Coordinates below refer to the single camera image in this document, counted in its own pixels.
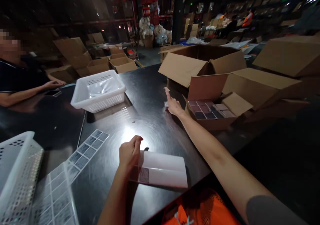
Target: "hand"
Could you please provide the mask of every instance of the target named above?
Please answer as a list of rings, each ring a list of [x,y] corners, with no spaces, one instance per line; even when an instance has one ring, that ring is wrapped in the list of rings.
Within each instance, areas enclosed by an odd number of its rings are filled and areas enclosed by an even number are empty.
[[[129,142],[121,144],[119,148],[119,168],[127,175],[135,165],[138,165],[140,156],[140,144],[142,137],[135,135]]]
[[[182,109],[180,102],[170,96],[170,93],[166,91],[168,105],[169,105],[169,112],[177,117],[185,114],[185,111]]]
[[[61,86],[61,84],[58,84],[57,81],[49,81],[49,82],[45,83],[44,85],[42,85],[42,88],[44,90],[50,90],[50,89],[56,89],[60,86]]]
[[[64,81],[62,81],[62,80],[58,80],[58,79],[57,79],[56,81],[57,81],[57,83],[60,84],[60,85],[66,85],[66,84],[67,84],[66,82],[64,82]]]

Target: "table surface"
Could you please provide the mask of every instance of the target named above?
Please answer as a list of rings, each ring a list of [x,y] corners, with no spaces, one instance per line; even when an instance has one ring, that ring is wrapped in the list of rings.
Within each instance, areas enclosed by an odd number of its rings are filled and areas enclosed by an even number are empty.
[[[159,67],[153,65],[119,74],[127,88],[125,102],[86,114],[80,143],[95,129],[110,136],[72,184],[80,224],[97,223],[119,164],[119,147],[136,134],[144,138],[141,150],[184,158],[189,188],[211,173],[180,121],[163,111],[167,77],[158,73]],[[185,106],[180,93],[174,90],[170,93]],[[213,134],[234,154],[267,127],[234,125]],[[185,191],[129,182],[127,218],[131,224],[142,224]]]
[[[10,108],[0,106],[0,142],[34,131],[45,149],[39,180],[77,149],[85,111],[70,105],[74,88],[62,88],[56,98],[38,94]]]

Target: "white plastic crate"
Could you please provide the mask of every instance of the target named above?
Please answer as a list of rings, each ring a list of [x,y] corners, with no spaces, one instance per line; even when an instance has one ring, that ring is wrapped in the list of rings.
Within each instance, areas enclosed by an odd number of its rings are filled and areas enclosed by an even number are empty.
[[[124,101],[126,86],[114,70],[77,80],[71,105],[96,113]]]
[[[0,143],[1,224],[27,224],[43,148],[24,132]]]

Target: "orange safety vest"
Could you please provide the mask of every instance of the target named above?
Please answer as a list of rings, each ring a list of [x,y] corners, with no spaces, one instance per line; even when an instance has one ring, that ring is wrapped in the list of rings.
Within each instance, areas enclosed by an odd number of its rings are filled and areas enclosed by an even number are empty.
[[[224,205],[220,196],[213,190],[208,189],[207,198],[200,203],[199,208],[183,208],[181,202],[177,202],[178,212],[168,221],[162,222],[162,225],[240,225],[232,213]]]
[[[242,27],[249,26],[251,24],[252,17],[253,13],[250,12],[250,14],[244,19]]]

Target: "gray sleeve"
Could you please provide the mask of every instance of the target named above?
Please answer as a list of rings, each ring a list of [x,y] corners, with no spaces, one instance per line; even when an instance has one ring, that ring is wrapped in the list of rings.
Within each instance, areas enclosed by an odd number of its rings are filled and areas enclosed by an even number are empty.
[[[264,195],[251,198],[246,213],[249,225],[307,225],[278,199]]]

